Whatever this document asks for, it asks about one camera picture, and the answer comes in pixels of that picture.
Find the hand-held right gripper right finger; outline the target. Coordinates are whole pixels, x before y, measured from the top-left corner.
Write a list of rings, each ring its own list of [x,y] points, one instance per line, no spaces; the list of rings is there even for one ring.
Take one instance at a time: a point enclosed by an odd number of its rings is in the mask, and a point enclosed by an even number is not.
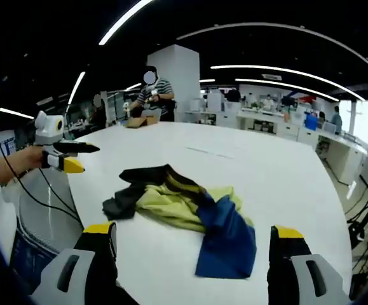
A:
[[[269,305],[350,303],[340,274],[289,227],[271,226],[267,283]]]

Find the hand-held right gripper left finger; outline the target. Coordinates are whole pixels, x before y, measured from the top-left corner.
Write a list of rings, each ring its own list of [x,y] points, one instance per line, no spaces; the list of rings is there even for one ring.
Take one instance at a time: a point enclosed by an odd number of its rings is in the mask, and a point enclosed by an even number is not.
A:
[[[116,223],[92,224],[41,273],[34,304],[137,304],[118,283]]]

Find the person's left hand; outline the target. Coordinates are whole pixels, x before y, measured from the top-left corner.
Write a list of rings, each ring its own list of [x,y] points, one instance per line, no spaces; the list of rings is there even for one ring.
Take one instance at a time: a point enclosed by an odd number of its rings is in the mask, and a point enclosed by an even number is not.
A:
[[[43,148],[29,146],[18,152],[17,172],[22,173],[35,168],[41,168],[43,162]]]

